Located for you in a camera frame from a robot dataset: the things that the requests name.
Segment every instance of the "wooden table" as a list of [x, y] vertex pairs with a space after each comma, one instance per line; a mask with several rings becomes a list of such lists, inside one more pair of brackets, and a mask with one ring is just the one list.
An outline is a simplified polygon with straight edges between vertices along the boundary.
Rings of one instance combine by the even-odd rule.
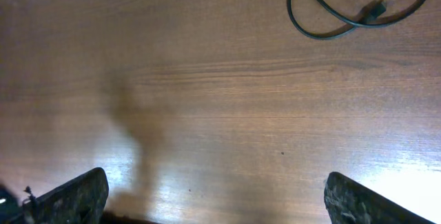
[[[441, 222], [441, 0], [333, 41], [285, 1], [0, 0], [3, 183], [24, 198], [99, 166], [121, 215], [330, 223], [339, 171]], [[309, 30], [342, 25], [293, 5]]]

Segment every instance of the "brown wood tabletop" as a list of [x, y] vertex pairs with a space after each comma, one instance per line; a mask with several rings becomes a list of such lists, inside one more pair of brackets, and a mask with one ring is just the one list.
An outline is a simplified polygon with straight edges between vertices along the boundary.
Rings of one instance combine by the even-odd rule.
[[316, 41], [286, 0], [0, 0], [0, 178], [24, 198], [103, 167], [119, 215], [330, 223], [339, 171], [441, 223], [440, 1]]

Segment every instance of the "black wire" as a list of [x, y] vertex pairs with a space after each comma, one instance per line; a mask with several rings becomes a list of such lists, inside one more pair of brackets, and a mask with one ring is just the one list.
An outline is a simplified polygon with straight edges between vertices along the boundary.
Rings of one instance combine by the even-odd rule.
[[403, 10], [402, 12], [395, 14], [390, 17], [381, 18], [378, 20], [378, 22], [375, 23], [365, 23], [360, 19], [359, 21], [352, 21], [351, 19], [346, 18], [339, 12], [335, 11], [331, 6], [329, 6], [324, 0], [317, 0], [319, 4], [325, 8], [328, 12], [330, 12], [333, 16], [337, 17], [341, 21], [346, 23], [346, 26], [341, 27], [335, 31], [324, 33], [324, 34], [317, 34], [313, 32], [308, 32], [304, 28], [302, 28], [296, 19], [294, 18], [294, 15], [292, 13], [292, 6], [291, 6], [292, 0], [287, 0], [287, 9], [288, 9], [288, 15], [291, 19], [294, 26], [297, 28], [298, 31], [300, 31], [305, 36], [312, 38], [312, 39], [320, 39], [320, 40], [326, 40], [326, 39], [335, 39], [338, 37], [341, 37], [345, 34], [348, 34], [352, 31], [354, 31], [356, 28], [383, 28], [386, 26], [389, 26], [391, 24], [397, 23], [406, 17], [413, 14], [418, 8], [422, 6], [422, 4], [426, 0], [416, 0], [415, 3], [413, 3], [410, 7], [408, 7], [406, 10]]

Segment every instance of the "cable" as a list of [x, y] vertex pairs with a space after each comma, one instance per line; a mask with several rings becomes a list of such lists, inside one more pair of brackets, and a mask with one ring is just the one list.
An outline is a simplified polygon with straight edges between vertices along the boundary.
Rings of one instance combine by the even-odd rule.
[[354, 31], [356, 28], [383, 28], [389, 25], [392, 25], [394, 23], [397, 23], [406, 17], [413, 14], [418, 8], [422, 6], [422, 4], [426, 0], [416, 0], [415, 3], [413, 3], [410, 7], [408, 7], [406, 10], [403, 10], [402, 12], [392, 15], [390, 17], [384, 17], [381, 19], [378, 19], [378, 17], [386, 11], [386, 6], [382, 2], [382, 0], [375, 0], [371, 2], [368, 6], [363, 8], [362, 10], [362, 16], [359, 18], [358, 21], [353, 21], [351, 19], [348, 19], [347, 17], [343, 16], [339, 12], [335, 11], [331, 6], [329, 6], [324, 0], [317, 0], [317, 2], [329, 13], [331, 13], [333, 16], [337, 17], [339, 20], [346, 23], [345, 26], [334, 30], [332, 32], [323, 33], [323, 34], [317, 34], [313, 32], [306, 31], [304, 28], [302, 28], [296, 19], [294, 18], [293, 12], [292, 12], [292, 6], [291, 6], [291, 0], [287, 0], [287, 9], [288, 9], [288, 15], [291, 19], [291, 22], [294, 24], [294, 26], [297, 28], [298, 31], [300, 31], [305, 36], [312, 38], [312, 39], [319, 39], [319, 40], [327, 40], [327, 39], [335, 39], [338, 37], [341, 37], [345, 34], [348, 34], [352, 31]]

